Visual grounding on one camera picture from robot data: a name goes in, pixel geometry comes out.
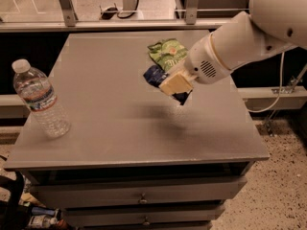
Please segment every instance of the green snack bag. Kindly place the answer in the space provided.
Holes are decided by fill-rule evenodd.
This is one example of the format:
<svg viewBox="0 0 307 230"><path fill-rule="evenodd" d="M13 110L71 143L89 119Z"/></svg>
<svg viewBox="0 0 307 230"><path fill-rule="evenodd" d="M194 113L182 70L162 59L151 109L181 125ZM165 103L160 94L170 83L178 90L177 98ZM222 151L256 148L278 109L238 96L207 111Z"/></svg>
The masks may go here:
<svg viewBox="0 0 307 230"><path fill-rule="evenodd" d="M188 52L175 38L160 40L148 48L150 49L150 57L165 72L186 58Z"/></svg>

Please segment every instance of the speckled floor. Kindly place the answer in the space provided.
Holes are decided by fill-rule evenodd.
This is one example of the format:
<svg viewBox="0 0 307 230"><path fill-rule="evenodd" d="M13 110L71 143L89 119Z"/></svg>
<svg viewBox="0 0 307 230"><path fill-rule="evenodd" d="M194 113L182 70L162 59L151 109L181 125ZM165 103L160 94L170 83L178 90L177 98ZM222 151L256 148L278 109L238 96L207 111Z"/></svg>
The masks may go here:
<svg viewBox="0 0 307 230"><path fill-rule="evenodd" d="M273 137L261 120L254 119L254 123L271 158L251 168L248 184L225 203L225 211L213 221L212 230L307 229L307 149L289 117L274 121ZM10 154L19 131L20 127L0 127L0 154ZM7 198L2 191L0 196Z"/></svg>

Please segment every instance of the table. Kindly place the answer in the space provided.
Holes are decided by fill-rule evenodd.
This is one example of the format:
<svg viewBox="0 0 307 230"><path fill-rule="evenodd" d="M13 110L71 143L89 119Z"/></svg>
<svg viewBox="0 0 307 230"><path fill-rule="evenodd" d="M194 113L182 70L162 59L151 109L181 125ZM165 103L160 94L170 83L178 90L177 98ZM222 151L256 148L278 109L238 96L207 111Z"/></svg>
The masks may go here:
<svg viewBox="0 0 307 230"><path fill-rule="evenodd" d="M69 35L50 80L71 130L48 139L30 115L5 168L82 229L209 229L268 151L231 78L195 83L181 106L142 76L148 45L207 33Z"/></svg>

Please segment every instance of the white cable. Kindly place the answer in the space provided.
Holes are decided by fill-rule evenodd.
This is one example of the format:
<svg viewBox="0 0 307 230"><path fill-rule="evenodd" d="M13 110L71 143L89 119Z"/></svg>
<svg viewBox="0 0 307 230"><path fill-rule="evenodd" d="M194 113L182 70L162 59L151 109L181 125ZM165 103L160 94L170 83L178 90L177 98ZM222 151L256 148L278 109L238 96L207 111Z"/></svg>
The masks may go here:
<svg viewBox="0 0 307 230"><path fill-rule="evenodd" d="M281 54L280 71L279 71L279 91L278 91L278 96L277 96L275 102L273 102L273 104L271 104L267 108L264 108L264 109L261 109L261 110L253 111L253 110L249 110L248 109L249 112L259 113L259 112L267 111L267 110L271 109L273 106L275 106L277 104L277 102L279 101L280 93L281 93L281 89L282 89L282 76L283 76L283 68L284 68L284 57L285 57L285 52L283 52Z"/></svg>

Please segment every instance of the water bottle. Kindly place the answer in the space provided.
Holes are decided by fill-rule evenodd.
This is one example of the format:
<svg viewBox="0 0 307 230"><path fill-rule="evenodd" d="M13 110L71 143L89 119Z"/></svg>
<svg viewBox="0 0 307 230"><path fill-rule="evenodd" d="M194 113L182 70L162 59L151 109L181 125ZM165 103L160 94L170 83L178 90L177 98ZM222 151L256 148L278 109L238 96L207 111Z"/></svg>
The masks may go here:
<svg viewBox="0 0 307 230"><path fill-rule="evenodd" d="M12 69L15 72L15 91L46 134L51 138L65 134L70 128L70 122L47 76L31 67L26 59L15 61Z"/></svg>
<svg viewBox="0 0 307 230"><path fill-rule="evenodd" d="M30 229L48 229L56 225L58 220L48 215L32 216L28 223Z"/></svg>

